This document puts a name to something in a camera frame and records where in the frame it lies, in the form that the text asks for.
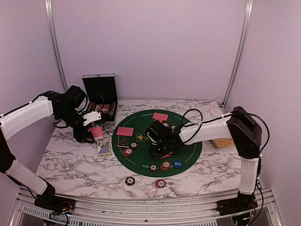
blue poker chip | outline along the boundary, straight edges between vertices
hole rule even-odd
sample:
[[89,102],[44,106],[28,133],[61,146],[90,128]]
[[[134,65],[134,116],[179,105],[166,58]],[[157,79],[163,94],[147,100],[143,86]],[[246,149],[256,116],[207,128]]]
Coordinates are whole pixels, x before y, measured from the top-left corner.
[[183,167],[183,162],[179,161],[179,160],[176,160],[176,161],[174,161],[173,166],[176,169],[181,169]]

wooden block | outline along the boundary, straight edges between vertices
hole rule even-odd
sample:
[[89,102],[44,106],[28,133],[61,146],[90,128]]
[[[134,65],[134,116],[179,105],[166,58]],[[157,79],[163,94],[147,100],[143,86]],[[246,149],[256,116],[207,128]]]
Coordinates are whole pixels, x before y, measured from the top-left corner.
[[217,148],[235,146],[233,139],[214,139],[212,142]]

marble tabletop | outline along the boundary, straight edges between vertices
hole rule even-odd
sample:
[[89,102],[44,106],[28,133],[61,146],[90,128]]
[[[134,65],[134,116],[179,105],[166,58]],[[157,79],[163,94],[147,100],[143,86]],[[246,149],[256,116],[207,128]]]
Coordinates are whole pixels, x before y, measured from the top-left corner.
[[[205,100],[120,100],[116,125],[138,111],[161,109],[183,115],[190,108],[199,109],[204,119],[221,115],[215,101]],[[198,113],[186,116],[199,121]],[[111,139],[114,127],[105,128],[104,139]],[[77,143],[72,129],[56,129],[43,153],[37,174],[51,183],[59,194],[110,198],[151,199],[181,197],[238,189],[240,159],[235,147],[217,149],[211,141],[203,142],[199,159],[187,171],[162,178],[167,185],[155,186],[158,178],[136,174],[124,167],[115,157],[98,156],[96,144]],[[125,179],[135,178],[134,186]]]

circular green mat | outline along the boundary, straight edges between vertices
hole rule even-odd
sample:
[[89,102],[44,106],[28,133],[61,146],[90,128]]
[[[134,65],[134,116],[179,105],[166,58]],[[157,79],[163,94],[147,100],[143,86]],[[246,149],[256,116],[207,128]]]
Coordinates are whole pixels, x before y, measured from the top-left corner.
[[[115,156],[126,168],[143,176],[163,178],[182,173],[189,169],[197,161],[202,151],[202,143],[199,142],[192,145],[187,145],[182,147],[181,152],[177,155],[155,160],[148,150],[150,145],[143,140],[145,130],[154,122],[154,119],[152,118],[154,113],[168,114],[167,123],[170,127],[181,124],[182,116],[170,111],[146,110],[134,113],[122,120],[114,130],[112,136],[112,148]],[[133,136],[118,136],[116,133],[119,127],[134,128]],[[125,157],[122,154],[124,148],[117,147],[117,145],[123,139],[126,139],[129,145],[132,142],[136,142],[138,144],[138,147],[134,149],[134,153],[128,157]],[[162,162],[168,161],[173,164],[173,162],[176,160],[183,162],[183,167],[181,169],[171,167],[167,171],[161,170],[160,166]],[[158,170],[156,172],[150,171],[149,166],[151,164],[156,164],[158,166]]]

chip stack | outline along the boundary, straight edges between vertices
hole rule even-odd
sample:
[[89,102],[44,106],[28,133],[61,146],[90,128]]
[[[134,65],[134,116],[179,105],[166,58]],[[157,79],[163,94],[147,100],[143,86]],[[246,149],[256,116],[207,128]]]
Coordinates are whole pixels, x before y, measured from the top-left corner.
[[156,164],[151,164],[150,165],[150,171],[151,172],[156,172],[158,170],[158,166]]
[[122,154],[125,156],[125,157],[128,157],[130,155],[132,155],[134,153],[133,149],[132,148],[127,148],[125,149]]
[[171,168],[171,163],[170,163],[170,162],[168,162],[168,161],[162,162],[162,164],[161,164],[161,169],[162,169],[163,171],[167,171],[167,170],[169,170],[170,168]]

